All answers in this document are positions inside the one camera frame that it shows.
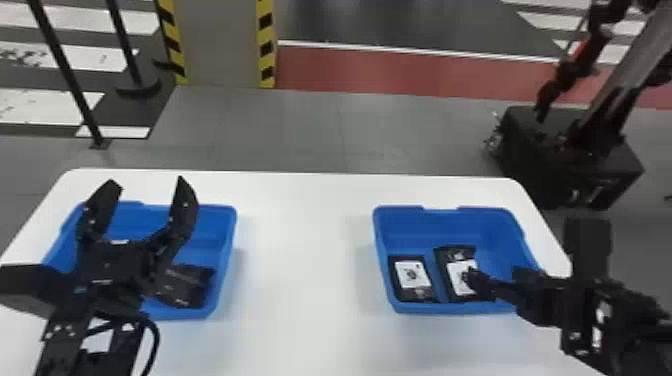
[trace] black pole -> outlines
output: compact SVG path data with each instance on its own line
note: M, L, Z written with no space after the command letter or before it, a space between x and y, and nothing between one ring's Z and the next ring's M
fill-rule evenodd
M77 82L75 73L72 71L70 63L68 63L68 59L66 59L65 54L63 53L61 43L58 41L58 37L56 36L56 32L54 31L54 28L49 22L49 18L47 18L46 13L44 12L42 1L27 0L27 2L31 12L33 12L35 21L37 21L37 24L42 31L44 39L47 41L47 45L49 45L51 54L54 55L56 64L58 64L58 69L60 69L61 74L63 75L63 78L65 79L65 82L70 89L70 94L74 98L75 103L77 103L79 112L82 114L82 118L84 118L84 123L86 124L87 128L89 128L89 132L91 132L91 137L93 137L93 145L91 148L107 149L107 147L110 145L110 140L106 140L103 135L100 134L98 124L93 118L93 113L91 113L89 104L86 103L86 99L82 93L82 88L79 86L79 82Z
M131 43L128 40L128 34L126 33L126 28L124 27L124 21L121 19L119 4L117 4L116 0L105 0L105 2L107 3L107 9L110 11L110 17L112 17L112 23L114 24L114 29L117 33L117 38L119 39L119 46L121 46L121 50L124 51L126 66L128 66L128 71L131 74L131 78L136 84L142 84L140 69L138 69L138 64L133 57Z

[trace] sticker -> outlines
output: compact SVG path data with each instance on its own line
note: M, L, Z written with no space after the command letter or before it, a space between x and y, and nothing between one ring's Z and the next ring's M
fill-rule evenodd
M478 269L476 260L465 260L446 264L450 282L453 284L453 290L457 296L476 294L476 291L472 290L469 285L462 280L462 274L466 273L469 268Z
M397 270L401 288L432 287L421 261L397 261L394 263L394 267Z

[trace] white floor marking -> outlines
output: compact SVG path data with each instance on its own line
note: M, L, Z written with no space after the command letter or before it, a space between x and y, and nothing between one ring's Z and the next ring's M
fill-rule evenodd
M553 42L563 49L567 46L568 43L566 40L553 40ZM574 43L572 48L569 49L569 53L574 53L578 47L579 43ZM625 56L629 49L630 46L624 46L620 44L607 45L604 50L602 50L602 54L600 55L600 58L597 59L597 62L602 64L618 64L621 62L621 59L623 59L623 56Z
M85 92L93 108L103 93ZM0 88L0 123L79 125L82 116L67 91Z
M590 0L502 0L506 4L541 5L556 8L588 9ZM639 14L639 10L630 8L628 13Z
M126 69L124 54L119 48L62 45L72 69L121 72ZM44 43L0 41L0 61L35 68L58 68L49 47Z
M468 57L475 59L529 61L537 63L555 63L558 61L557 58L544 57L544 56L506 55L506 54L452 51L452 50L429 50L418 48L371 46L366 44L320 43L320 42L305 42L299 40L280 40L278 41L278 45L286 47L324 48L331 50L368 51L368 52L393 52L393 53L412 54L412 55Z
M105 9L46 5L49 21L55 29L114 33L110 15ZM122 10L121 16L129 34L152 35L159 27L154 12ZM0 1L0 26L37 28L28 5Z
M151 128L149 127L120 127L114 125L101 125L99 127L100 133L103 137L109 138L147 138ZM82 125L75 133L75 137L91 137L89 128Z
M566 30L572 31L581 20L580 17L565 16L557 14L543 14L531 12L518 12L518 14L529 22L532 26L539 29ZM621 35L639 35L644 28L643 21L621 21L614 27L615 34Z

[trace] blue plastic bin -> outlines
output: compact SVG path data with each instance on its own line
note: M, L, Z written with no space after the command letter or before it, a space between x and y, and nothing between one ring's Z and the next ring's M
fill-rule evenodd
M42 260L61 272L75 266L75 226L82 214L78 205L61 226L61 234ZM138 201L120 201L107 231L109 239L141 240L166 224L168 206L145 205ZM152 320L204 319L217 307L219 293L231 254L236 210L230 206L201 205L191 239L175 256L174 264L207 266L216 270L202 308L174 308L152 298L145 300L142 310Z
M444 245L473 245L479 269L511 281L514 266L539 270L523 231L505 209L464 207L428 210L421 206L380 206L373 212L376 248L387 298L399 313L475 314L511 312L503 301L450 303L434 256ZM390 280L388 256L423 256L439 303L401 302Z

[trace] black box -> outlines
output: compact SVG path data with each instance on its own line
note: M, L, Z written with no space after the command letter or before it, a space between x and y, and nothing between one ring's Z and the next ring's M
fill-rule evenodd
M498 128L501 141L493 154L504 174L521 183L542 209L608 209L644 173L625 142L599 160L579 159L571 150L559 150L555 141L583 113L555 108L539 123L532 107L513 106L502 118Z

